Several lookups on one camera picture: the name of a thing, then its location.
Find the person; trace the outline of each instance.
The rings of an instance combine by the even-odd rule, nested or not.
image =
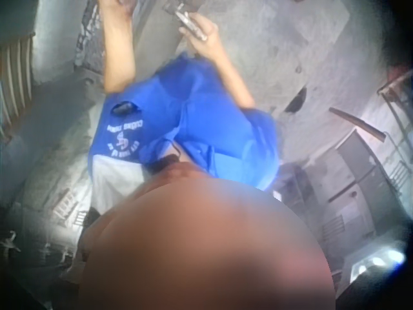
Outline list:
[[[327,310],[335,300],[323,252],[287,207],[183,162],[98,218],[62,279],[73,295],[57,310]]]
[[[92,205],[101,206],[99,213],[128,196],[145,174],[176,161],[192,162],[215,178],[267,189],[279,166],[276,126],[256,108],[218,26],[190,14],[208,40],[199,41],[185,28],[179,31],[199,57],[182,54],[136,83],[131,9],[118,0],[99,0],[99,5],[108,97],[88,161]]]
[[[129,15],[116,0],[99,3],[111,95],[90,151],[92,174],[96,158],[113,155],[151,175],[115,206],[94,201],[99,214],[52,290],[53,308],[297,309],[303,302],[332,309],[321,249],[285,206],[257,189],[277,170],[275,131],[263,132],[274,122],[255,110],[217,26],[192,14],[208,41],[180,31],[208,60],[180,56],[134,84]],[[225,165],[235,169],[219,170]]]

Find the metal railing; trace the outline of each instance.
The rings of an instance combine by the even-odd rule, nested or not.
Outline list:
[[[32,46],[30,34],[0,45],[0,141],[11,138],[11,130],[32,101]]]

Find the sleeve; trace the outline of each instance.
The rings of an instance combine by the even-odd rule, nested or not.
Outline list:
[[[244,109],[243,113],[249,120],[257,143],[256,170],[261,171],[258,189],[263,191],[274,182],[279,169],[279,136],[274,118],[257,109]]]
[[[245,117],[256,132],[260,132],[263,140],[268,143],[273,149],[277,150],[277,127],[275,119],[268,113],[252,109],[242,110]]]

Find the wooden plank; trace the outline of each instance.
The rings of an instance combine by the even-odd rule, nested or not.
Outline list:
[[[358,126],[359,128],[363,129],[364,131],[368,132],[371,134],[373,137],[377,138],[379,141],[384,142],[386,140],[386,135],[382,133],[380,130],[374,128],[372,125],[369,125],[362,119],[359,119],[351,114],[348,114],[346,112],[343,112],[341,110],[338,110],[336,108],[330,108],[329,111],[346,121],[351,122],[355,126]]]

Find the fingers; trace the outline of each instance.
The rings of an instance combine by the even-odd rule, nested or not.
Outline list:
[[[216,24],[211,22],[205,16],[202,16],[200,13],[189,13],[189,17],[191,17],[206,34],[210,34],[214,28],[217,27]]]

